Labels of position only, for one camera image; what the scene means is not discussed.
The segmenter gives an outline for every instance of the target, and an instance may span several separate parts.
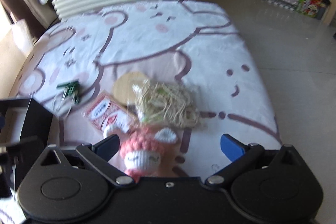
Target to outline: gray floor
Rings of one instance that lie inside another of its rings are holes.
[[[263,77],[284,143],[292,143],[324,189],[317,220],[336,223],[335,28],[261,0],[218,3],[245,39]]]

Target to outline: round wooden coaster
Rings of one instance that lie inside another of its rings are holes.
[[[113,97],[123,105],[133,104],[135,102],[135,94],[132,90],[131,80],[142,79],[146,80],[148,77],[139,71],[128,72],[120,76],[113,85]]]

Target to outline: beige yarn bundle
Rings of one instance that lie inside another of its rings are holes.
[[[141,87],[133,85],[132,88],[141,122],[164,122],[178,128],[197,125],[199,113],[186,87],[145,80]]]

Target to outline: cartoon rabbit ear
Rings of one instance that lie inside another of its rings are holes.
[[[175,144],[177,143],[177,135],[170,128],[163,128],[155,134],[154,137],[157,141],[162,143]]]

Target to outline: brown curtain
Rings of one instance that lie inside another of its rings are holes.
[[[39,38],[44,32],[45,28],[36,19],[36,17],[29,10],[28,6],[23,0],[0,0],[7,11],[10,11],[16,20],[25,19],[31,34]]]

